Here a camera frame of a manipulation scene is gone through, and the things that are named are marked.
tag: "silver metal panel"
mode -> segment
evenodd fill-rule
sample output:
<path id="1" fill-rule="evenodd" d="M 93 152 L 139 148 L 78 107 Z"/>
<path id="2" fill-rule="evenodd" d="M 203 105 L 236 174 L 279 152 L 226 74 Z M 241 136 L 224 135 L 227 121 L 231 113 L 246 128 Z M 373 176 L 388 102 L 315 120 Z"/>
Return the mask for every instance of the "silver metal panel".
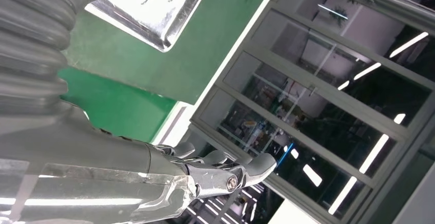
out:
<path id="1" fill-rule="evenodd" d="M 169 51 L 201 0 L 98 0 L 86 10 L 161 52 Z"/>

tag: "glass window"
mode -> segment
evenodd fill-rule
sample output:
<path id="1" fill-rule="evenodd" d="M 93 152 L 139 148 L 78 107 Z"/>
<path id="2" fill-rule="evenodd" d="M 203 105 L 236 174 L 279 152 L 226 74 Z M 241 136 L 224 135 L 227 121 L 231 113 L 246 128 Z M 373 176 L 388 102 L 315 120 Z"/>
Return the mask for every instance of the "glass window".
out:
<path id="1" fill-rule="evenodd" d="M 239 66 L 244 66 L 243 73 L 239 71 Z M 241 54 L 224 82 L 369 176 L 376 172 L 396 143 L 315 91 L 247 53 Z M 288 146 L 289 140 L 294 139 L 240 102 L 234 102 L 229 113 L 223 113 L 228 115 L 219 126 L 226 128 L 226 134 L 231 134 L 229 131 L 243 134 L 246 130 L 244 124 L 252 124 L 251 130 L 245 133 L 248 136 L 244 136 L 240 145 L 245 150 L 250 148 L 255 154 L 273 154 L 274 146 Z M 398 121 L 406 115 L 396 113 L 396 117 Z"/>
<path id="2" fill-rule="evenodd" d="M 253 41 L 391 119 L 405 114 L 400 123 L 404 126 L 430 94 L 426 88 L 275 11 L 265 17 Z"/>
<path id="3" fill-rule="evenodd" d="M 435 8 L 435 0 L 414 0 L 414 2 L 422 2 L 430 8 Z M 278 4 L 285 9 L 286 13 L 303 16 L 386 59 L 435 81 L 435 75 L 433 75 L 435 62 L 432 61 L 435 54 L 433 51 L 435 40 L 425 32 L 374 11 L 354 0 L 278 0 Z M 299 41 L 306 40 L 308 37 L 307 35 L 303 37 L 302 32 L 298 36 Z"/>
<path id="4" fill-rule="evenodd" d="M 263 91 L 266 91 L 264 95 L 270 95 L 269 88 L 261 87 Z M 270 100 L 270 97 L 260 97 L 261 91 L 257 92 L 259 98 L 257 100 Z M 279 104 L 270 102 L 271 106 L 281 106 Z M 279 110 L 283 113 L 291 113 L 287 109 L 295 108 L 294 105 L 283 105 L 284 107 Z M 211 113 L 210 111 L 220 110 L 219 113 Z M 261 152 L 266 152 L 271 154 L 277 161 L 277 168 L 275 173 L 294 185 L 297 189 L 305 193 L 312 200 L 317 202 L 320 206 L 329 210 L 333 205 L 335 199 L 339 195 L 339 192 L 346 186 L 347 182 L 353 179 L 351 176 L 340 171 L 335 166 L 331 165 L 329 162 L 318 156 L 316 153 L 312 152 L 310 149 L 305 147 L 299 140 L 293 136 L 287 134 L 282 129 L 273 126 L 265 118 L 261 117 L 244 104 L 236 101 L 228 94 L 223 91 L 217 91 L 205 111 L 201 115 L 201 119 L 207 124 L 214 124 L 214 127 L 222 135 L 226 136 L 230 141 L 238 145 L 241 149 L 247 151 L 250 155 L 256 156 Z M 307 125 L 296 125 L 298 123 L 307 123 Z M 342 123 L 347 124 L 346 121 L 332 121 L 333 126 L 340 125 L 344 127 Z M 352 138 L 353 133 L 351 131 L 346 131 L 346 129 L 339 129 L 339 131 L 334 131 L 329 133 L 327 126 L 328 122 L 324 125 L 310 125 L 308 120 L 301 121 L 295 116 L 294 126 L 299 126 L 301 129 L 305 129 L 307 134 L 315 136 L 318 133 L 323 133 L 319 135 L 325 136 L 324 140 L 321 140 L 323 146 L 327 149 L 332 150 L 335 153 L 339 153 L 339 156 L 343 156 L 347 161 L 354 163 L 358 161 L 358 167 L 363 170 L 364 173 L 372 174 L 375 169 L 379 166 L 382 160 L 373 162 L 371 159 L 365 159 L 363 157 L 367 156 L 373 144 L 369 141 L 359 141 L 356 138 Z M 321 126 L 319 130 L 310 131 L 312 127 Z M 394 143 L 390 141 L 388 146 L 392 146 Z M 387 151 L 390 149 L 388 146 L 380 148 L 382 151 Z M 345 201 L 338 205 L 336 211 L 333 212 L 335 216 L 341 218 L 344 213 L 364 186 L 361 182 L 352 180 L 353 185 L 349 188 L 351 191 L 343 198 Z"/>
<path id="5" fill-rule="evenodd" d="M 263 184 L 244 188 L 221 218 L 222 224 L 268 224 L 283 199 Z"/>

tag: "white wall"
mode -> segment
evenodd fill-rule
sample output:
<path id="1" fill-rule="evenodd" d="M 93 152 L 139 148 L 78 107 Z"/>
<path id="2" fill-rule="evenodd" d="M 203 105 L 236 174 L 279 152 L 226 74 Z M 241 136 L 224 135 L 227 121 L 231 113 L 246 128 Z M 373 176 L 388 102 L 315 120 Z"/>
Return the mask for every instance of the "white wall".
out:
<path id="1" fill-rule="evenodd" d="M 435 164 L 420 182 L 393 224 L 433 224 L 435 220 Z"/>
<path id="2" fill-rule="evenodd" d="M 268 224 L 319 224 L 289 200 L 284 200 Z"/>

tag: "gray robotic limb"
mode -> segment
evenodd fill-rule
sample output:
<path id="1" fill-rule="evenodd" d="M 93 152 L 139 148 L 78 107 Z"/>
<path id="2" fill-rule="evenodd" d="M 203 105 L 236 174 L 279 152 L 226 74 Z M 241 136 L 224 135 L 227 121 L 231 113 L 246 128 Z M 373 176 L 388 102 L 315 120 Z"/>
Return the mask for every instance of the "gray robotic limb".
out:
<path id="1" fill-rule="evenodd" d="M 268 154 L 230 163 L 215 151 L 151 146 L 92 127 L 59 99 L 75 15 L 93 0 L 0 0 L 0 223 L 145 223 L 196 198 L 271 173 Z"/>

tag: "glass partition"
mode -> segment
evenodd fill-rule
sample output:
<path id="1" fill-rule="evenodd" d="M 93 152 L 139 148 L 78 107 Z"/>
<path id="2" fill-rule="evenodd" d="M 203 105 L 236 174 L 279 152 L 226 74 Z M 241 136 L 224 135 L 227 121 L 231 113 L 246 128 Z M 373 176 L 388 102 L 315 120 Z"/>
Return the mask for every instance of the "glass partition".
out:
<path id="1" fill-rule="evenodd" d="M 400 122 L 404 126 L 410 124 L 431 93 L 273 10 L 265 17 L 252 40 L 391 119 L 405 114 Z M 242 55 L 239 61 L 246 62 L 247 58 Z M 286 79 L 283 74 L 278 73 L 274 78 L 277 76 Z"/>

